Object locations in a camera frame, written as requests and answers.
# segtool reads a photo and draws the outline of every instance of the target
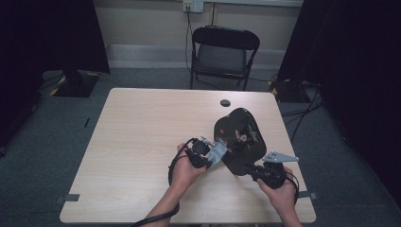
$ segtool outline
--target wooden table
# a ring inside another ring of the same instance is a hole
[[[220,101],[228,99],[230,107]],[[236,108],[255,118],[267,144],[294,155],[272,94],[115,88],[61,211],[66,223],[134,223],[146,216],[168,188],[167,173],[177,145],[193,137],[213,140],[216,122]],[[297,163],[287,163],[306,190]],[[301,222],[316,218],[310,198],[296,205]],[[280,222],[251,176],[237,177],[223,164],[210,168],[187,191],[171,223]]]

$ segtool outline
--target person's left hand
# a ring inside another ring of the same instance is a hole
[[[178,145],[177,150],[180,150],[182,147],[183,144]],[[186,157],[186,149],[187,148],[184,148],[183,152],[181,152],[180,156],[178,157],[179,160],[174,166],[173,177],[171,181],[171,186],[184,191],[188,189],[189,186],[191,186],[201,174],[206,172],[206,166],[195,168],[191,165],[188,157]]]

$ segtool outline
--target chair backrest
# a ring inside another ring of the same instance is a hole
[[[249,30],[224,26],[201,26],[192,34],[192,44],[207,44],[226,48],[257,50],[259,38]]]

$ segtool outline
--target chair leg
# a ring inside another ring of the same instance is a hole
[[[242,88],[242,91],[245,91],[247,89],[247,84],[248,84],[248,78],[244,79],[244,87]]]
[[[189,89],[192,90],[193,86],[194,86],[194,71],[191,69],[191,79],[189,82]]]

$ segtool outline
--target electrical outlet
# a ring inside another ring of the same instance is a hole
[[[192,11],[193,7],[194,7],[194,1],[183,1],[183,11],[184,12]]]
[[[203,12],[203,2],[201,1],[183,1],[184,12]]]

